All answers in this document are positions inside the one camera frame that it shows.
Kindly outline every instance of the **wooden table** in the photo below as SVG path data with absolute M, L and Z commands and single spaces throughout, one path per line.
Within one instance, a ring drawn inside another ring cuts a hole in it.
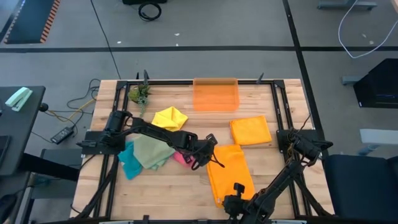
M 299 79 L 284 80 L 290 110 L 295 128 L 300 128 L 307 118 L 308 106 Z M 92 131 L 102 131 L 112 110 L 116 80 L 101 82 L 96 102 Z M 272 142 L 243 146 L 246 161 L 252 175 L 256 191 L 267 187 L 283 169 L 284 159 L 278 150 L 277 119 L 269 85 L 240 85 L 239 109 L 234 112 L 195 112 L 192 105 L 191 85 L 156 85 L 151 87 L 152 94 L 144 115 L 148 122 L 154 113 L 169 106 L 178 108 L 188 116 L 183 130 L 198 134 L 203 139 L 213 133 L 219 145 L 233 144 L 229 121 L 235 118 L 249 118 L 265 115 L 272 134 Z M 123 104 L 124 90 L 119 99 L 119 110 Z M 282 97 L 278 91 L 280 107 Z M 139 115 L 139 107 L 129 102 L 128 110 Z M 284 127 L 287 127 L 285 114 L 282 113 Z M 312 129 L 309 120 L 304 129 Z M 98 187 L 103 156 L 96 156 L 80 172 L 73 207 L 82 210 Z M 325 210 L 333 213 L 328 186 L 323 173 L 322 163 L 305 169 L 305 181 L 308 189 L 322 204 Z M 300 213 L 304 215 L 302 196 L 296 186 Z M 100 216 L 105 214 L 108 191 L 103 195 Z M 127 180 L 119 165 L 114 192 L 112 220 L 142 220 L 143 215 L 150 215 L 151 220 L 190 220 L 190 219 L 226 219 L 228 215 L 221 208 L 216 208 L 205 167 L 192 171 L 169 159 L 159 170 L 143 170 L 133 180 Z M 289 188 L 277 199 L 271 218 L 293 218 Z

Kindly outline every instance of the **concrete floor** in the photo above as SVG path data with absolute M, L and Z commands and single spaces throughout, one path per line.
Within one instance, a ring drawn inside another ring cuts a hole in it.
M 390 1 L 377 2 L 379 7 L 373 11 L 355 11 L 347 17 L 342 30 L 344 43 L 372 47 L 385 37 L 397 14 Z M 16 3 L 0 2 L 0 27 Z M 289 0 L 301 46 L 339 46 L 337 28 L 345 11 L 320 11 L 317 3 Z M 281 0 L 170 0 L 162 5 L 162 17 L 155 22 L 141 21 L 136 7 L 125 6 L 119 0 L 94 0 L 94 4 L 112 47 L 294 46 Z M 386 45 L 398 46 L 398 29 Z M 0 48 L 55 47 L 107 47 L 90 0 L 61 1 L 45 44 L 0 44 Z M 303 56 L 325 137 L 335 143 L 331 154 L 355 154 L 363 147 L 359 128 L 398 128 L 396 110 L 359 108 L 353 89 L 340 85 L 342 76 L 364 76 L 385 58 L 398 57 L 398 52 L 375 52 L 359 59 L 351 59 L 345 52 L 304 52 Z M 115 52 L 114 57 L 123 79 L 133 79 L 143 69 L 151 78 L 257 78 L 262 72 L 264 78 L 302 78 L 294 51 Z M 66 102 L 83 96 L 92 78 L 118 78 L 109 52 L 1 53 L 0 68 L 2 86 L 45 86 L 44 102 L 52 110 L 66 110 Z M 75 106 L 88 100 L 76 102 Z M 90 122 L 91 117 L 85 115 L 78 124 L 79 134 L 59 146 L 31 136 L 26 151 L 39 155 L 43 148 L 74 148 Z M 64 126 L 39 113 L 34 131 L 50 138 Z M 391 157 L 398 152 L 385 147 L 371 155 Z M 67 219 L 71 202 L 37 201 L 31 218 L 39 222 Z

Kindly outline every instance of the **orange plastic bin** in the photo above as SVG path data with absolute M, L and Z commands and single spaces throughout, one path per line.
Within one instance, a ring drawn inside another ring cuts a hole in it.
M 193 109 L 196 111 L 234 111 L 239 108 L 236 78 L 193 79 Z

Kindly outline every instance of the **orange cloth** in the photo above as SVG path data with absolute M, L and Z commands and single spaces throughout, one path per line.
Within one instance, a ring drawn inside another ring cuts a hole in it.
M 230 125 L 235 144 L 244 146 L 272 141 L 265 116 L 235 119 Z
M 214 153 L 219 162 L 225 166 L 222 168 L 215 162 L 206 165 L 216 206 L 222 208 L 225 196 L 236 195 L 235 183 L 245 186 L 242 198 L 250 200 L 255 190 L 241 146 L 216 146 Z

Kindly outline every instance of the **yellow towel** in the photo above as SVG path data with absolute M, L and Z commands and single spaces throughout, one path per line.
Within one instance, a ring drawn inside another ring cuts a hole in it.
M 235 119 L 230 125 L 235 144 L 244 146 L 272 141 L 265 116 Z
M 245 186 L 242 198 L 250 200 L 255 190 L 241 146 L 216 146 L 214 153 L 219 162 L 225 166 L 222 168 L 214 162 L 206 165 L 216 206 L 222 208 L 225 196 L 236 195 L 235 183 Z
M 182 114 L 174 106 L 160 112 L 156 112 L 152 124 L 169 131 L 178 131 L 187 121 L 188 117 Z

